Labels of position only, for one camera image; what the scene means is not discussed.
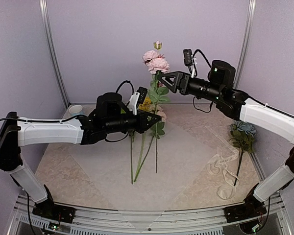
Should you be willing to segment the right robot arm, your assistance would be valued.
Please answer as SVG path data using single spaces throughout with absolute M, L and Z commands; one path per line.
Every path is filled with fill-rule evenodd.
M 235 68 L 229 63 L 214 60 L 208 79 L 192 77 L 175 71 L 156 78 L 173 93 L 193 95 L 216 104 L 226 117 L 244 121 L 275 133 L 293 144 L 288 159 L 274 173 L 258 183 L 246 196 L 244 203 L 224 208 L 228 223 L 266 214 L 264 202 L 294 180 L 294 115 L 275 109 L 233 88 Z

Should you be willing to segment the pink fake flower bunch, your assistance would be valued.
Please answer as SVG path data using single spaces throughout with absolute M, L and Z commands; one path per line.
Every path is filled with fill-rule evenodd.
M 150 110 L 147 112 L 161 116 L 161 121 L 153 125 L 150 129 L 150 136 L 153 138 L 152 145 L 155 144 L 156 173 L 158 172 L 159 139 L 165 135 L 164 126 L 166 121 L 166 115 L 162 107 L 160 107 L 160 104 L 170 101 L 168 97 L 169 89 L 165 88 L 157 78 L 159 74 L 168 73 L 170 71 L 170 64 L 165 56 L 161 54 L 161 49 L 162 42 L 155 41 L 153 43 L 153 49 L 145 52 L 142 56 L 142 62 L 147 66 L 148 72 L 151 74 L 150 88 L 147 91 L 146 98 L 149 97 L 152 104 Z

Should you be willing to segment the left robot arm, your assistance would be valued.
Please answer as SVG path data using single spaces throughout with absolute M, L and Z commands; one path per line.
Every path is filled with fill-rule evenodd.
M 75 208 L 54 202 L 46 185 L 42 185 L 21 158 L 21 147 L 33 144 L 71 143 L 91 145 L 104 141 L 111 133 L 149 130 L 161 120 L 157 114 L 139 110 L 146 94 L 134 93 L 128 105 L 119 93 L 105 93 L 97 98 L 89 115 L 67 119 L 31 119 L 9 112 L 0 128 L 0 169 L 8 172 L 28 198 L 34 202 L 33 214 L 58 223 L 72 223 Z

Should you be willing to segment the yellow fake flower stem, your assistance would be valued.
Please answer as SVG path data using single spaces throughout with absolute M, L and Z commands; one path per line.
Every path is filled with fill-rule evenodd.
M 143 110 L 143 111 L 149 111 L 151 104 L 152 104 L 152 102 L 151 102 L 150 98 L 147 97 L 147 98 L 145 98 L 145 100 L 142 104 L 139 104 L 138 109 Z M 148 149 L 146 151 L 146 154 L 143 157 L 146 135 L 145 134 L 142 135 L 142 144 L 141 144 L 140 155 L 139 155 L 136 171 L 134 173 L 134 169 L 133 169 L 133 143 L 134 143 L 134 139 L 135 139 L 134 131 L 129 132 L 129 137 L 130 137 L 130 174 L 131 174 L 131 184 L 133 185 L 137 181 L 138 176 L 140 174 L 140 171 L 143 167 L 143 164 L 145 163 L 146 158 L 149 155 L 150 148 L 153 143 L 153 138 L 151 138 L 151 141 L 148 145 Z

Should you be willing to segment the blue fake flower bunch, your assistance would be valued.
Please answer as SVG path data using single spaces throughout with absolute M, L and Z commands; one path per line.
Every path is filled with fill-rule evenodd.
M 253 143 L 255 141 L 256 129 L 252 124 L 239 120 L 230 125 L 230 135 L 232 145 L 239 149 L 239 163 L 236 172 L 236 176 L 238 177 L 243 154 L 245 152 L 254 152 Z

